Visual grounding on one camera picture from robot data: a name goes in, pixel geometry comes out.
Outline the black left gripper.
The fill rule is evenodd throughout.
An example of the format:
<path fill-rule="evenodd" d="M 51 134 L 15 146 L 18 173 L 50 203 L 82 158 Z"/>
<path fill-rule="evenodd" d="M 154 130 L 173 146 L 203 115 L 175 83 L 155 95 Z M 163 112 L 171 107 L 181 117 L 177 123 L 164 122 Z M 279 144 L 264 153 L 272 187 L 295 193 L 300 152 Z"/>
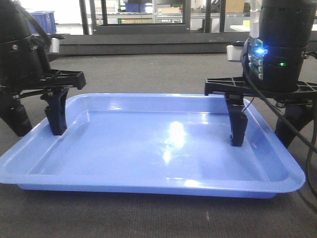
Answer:
<path fill-rule="evenodd" d="M 29 36 L 0 44 L 0 95 L 28 97 L 45 93 L 45 114 L 53 135 L 63 135 L 67 129 L 65 105 L 69 88 L 83 89 L 84 73 L 51 69 L 45 49 L 38 37 Z M 29 117 L 20 100 L 0 99 L 0 118 L 17 136 L 31 129 Z"/>

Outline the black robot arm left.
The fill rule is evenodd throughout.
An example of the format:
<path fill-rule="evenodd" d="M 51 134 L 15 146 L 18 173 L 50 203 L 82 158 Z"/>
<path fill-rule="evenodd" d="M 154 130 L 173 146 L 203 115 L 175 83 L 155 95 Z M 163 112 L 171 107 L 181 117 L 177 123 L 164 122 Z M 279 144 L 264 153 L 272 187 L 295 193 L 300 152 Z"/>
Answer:
<path fill-rule="evenodd" d="M 50 46 L 51 37 L 19 1 L 0 2 L 0 117 L 17 136 L 32 130 L 22 98 L 40 95 L 53 134 L 63 135 L 67 93 L 86 85 L 81 71 L 51 68 Z"/>

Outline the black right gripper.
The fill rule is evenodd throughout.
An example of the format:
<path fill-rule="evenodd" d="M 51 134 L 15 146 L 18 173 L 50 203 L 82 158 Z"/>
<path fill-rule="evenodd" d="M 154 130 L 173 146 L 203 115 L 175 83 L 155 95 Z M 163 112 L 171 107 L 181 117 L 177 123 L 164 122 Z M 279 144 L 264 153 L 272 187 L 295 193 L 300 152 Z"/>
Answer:
<path fill-rule="evenodd" d="M 264 54 L 253 51 L 241 56 L 243 74 L 240 77 L 208 78 L 204 94 L 225 94 L 231 126 L 231 145 L 241 147 L 244 142 L 248 118 L 243 112 L 244 96 L 261 99 L 272 98 L 286 105 L 308 104 L 317 99 L 316 83 L 299 80 L 303 61 L 316 57 L 314 51 L 306 48 L 268 47 Z M 290 106 L 285 118 L 299 132 L 316 119 L 316 107 Z M 288 148 L 296 137 L 281 119 L 277 120 L 275 134 Z"/>

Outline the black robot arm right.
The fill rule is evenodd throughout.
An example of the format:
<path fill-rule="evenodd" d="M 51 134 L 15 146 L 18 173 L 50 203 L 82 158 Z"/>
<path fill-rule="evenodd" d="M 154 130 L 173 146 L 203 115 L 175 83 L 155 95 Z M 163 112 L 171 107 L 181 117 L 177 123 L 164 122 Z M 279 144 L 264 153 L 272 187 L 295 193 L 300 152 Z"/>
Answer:
<path fill-rule="evenodd" d="M 317 86 L 299 80 L 312 32 L 314 0 L 254 0 L 250 35 L 227 47 L 228 59 L 242 64 L 240 77 L 205 81 L 205 95 L 224 93 L 231 124 L 231 144 L 241 146 L 247 128 L 244 97 L 272 98 L 278 116 L 275 134 L 285 146 L 317 120 Z"/>

